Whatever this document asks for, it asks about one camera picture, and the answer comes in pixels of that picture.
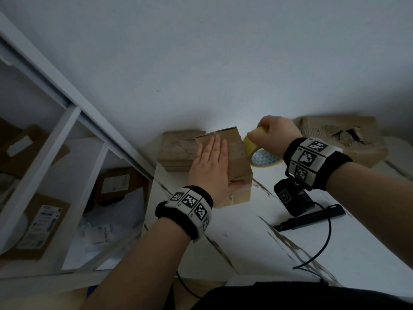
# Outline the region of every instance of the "forearm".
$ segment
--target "forearm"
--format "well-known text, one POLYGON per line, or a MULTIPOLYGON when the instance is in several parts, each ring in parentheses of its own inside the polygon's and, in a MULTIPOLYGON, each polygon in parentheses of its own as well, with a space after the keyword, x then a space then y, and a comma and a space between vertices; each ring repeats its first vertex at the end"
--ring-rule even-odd
POLYGON ((190 240, 172 220, 158 219, 82 309, 162 309, 190 240))
POLYGON ((334 171, 327 191, 407 265, 413 268, 413 183, 356 163, 334 171))

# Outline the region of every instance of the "person's left hand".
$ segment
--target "person's left hand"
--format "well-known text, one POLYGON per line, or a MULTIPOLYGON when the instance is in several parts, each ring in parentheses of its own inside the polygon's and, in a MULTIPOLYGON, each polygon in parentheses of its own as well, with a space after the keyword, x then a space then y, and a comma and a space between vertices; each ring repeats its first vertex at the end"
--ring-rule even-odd
POLYGON ((202 144, 199 145, 197 157, 189 171, 188 185, 205 189, 215 205, 245 186, 243 181, 228 185, 228 144, 225 139, 221 143, 218 135, 212 136, 204 150, 202 144))

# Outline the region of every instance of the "packing tape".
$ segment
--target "packing tape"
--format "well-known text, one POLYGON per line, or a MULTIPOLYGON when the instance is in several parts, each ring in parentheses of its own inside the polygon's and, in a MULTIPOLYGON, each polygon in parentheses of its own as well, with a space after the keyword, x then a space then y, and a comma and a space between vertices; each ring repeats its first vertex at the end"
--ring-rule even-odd
MULTIPOLYGON (((258 133, 267 133, 267 130, 264 127, 258 127, 253 131, 258 133)), ((248 160, 251 163, 251 166, 270 167, 282 162, 282 159, 257 146, 255 143, 249 140, 247 136, 245 136, 244 138, 244 149, 248 160)))

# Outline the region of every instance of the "tabletop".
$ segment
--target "tabletop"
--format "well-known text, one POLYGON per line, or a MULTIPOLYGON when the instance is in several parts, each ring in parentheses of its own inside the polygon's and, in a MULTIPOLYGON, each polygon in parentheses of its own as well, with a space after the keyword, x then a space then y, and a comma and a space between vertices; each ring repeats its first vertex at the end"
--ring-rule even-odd
MULTIPOLYGON (((374 169, 391 177, 413 175, 410 157, 413 147, 404 141, 385 137, 390 155, 374 169)), ((273 192, 274 184, 285 178, 284 163, 254 168, 251 200, 247 203, 213 208, 212 221, 205 236, 191 243, 179 265, 182 277, 227 281, 235 275, 314 276, 292 270, 325 243, 328 223, 277 232, 271 225, 291 216, 273 192)), ((186 185, 188 173, 168 173, 158 164, 148 202, 144 229, 155 223, 155 208, 186 185)), ((338 203, 328 192, 313 190, 310 197, 324 205, 338 203)), ((336 285, 369 289, 396 296, 413 297, 413 271, 390 252, 347 210, 332 220, 332 235, 327 248, 308 269, 336 285)))

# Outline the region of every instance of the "person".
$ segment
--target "person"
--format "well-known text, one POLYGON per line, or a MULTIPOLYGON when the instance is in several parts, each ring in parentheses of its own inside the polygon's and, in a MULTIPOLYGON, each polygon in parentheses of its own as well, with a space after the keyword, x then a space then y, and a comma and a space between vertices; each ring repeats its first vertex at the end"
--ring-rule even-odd
MULTIPOLYGON (((267 134, 248 138, 271 154, 283 158, 302 134, 294 123, 280 116, 265 116, 258 126, 267 134)), ((228 185, 228 145, 219 136, 201 145, 188 185, 201 187, 219 204, 244 185, 228 185)), ((326 179, 325 188, 371 233, 408 266, 413 267, 413 183, 388 178, 364 166, 346 162, 326 179)), ((115 269, 102 281, 82 309, 162 309, 181 258, 191 237, 175 221, 160 217, 115 269)), ((411 307, 390 295, 331 287, 325 283, 270 282, 248 287, 220 287, 208 292, 194 309, 272 305, 396 305, 411 307)))

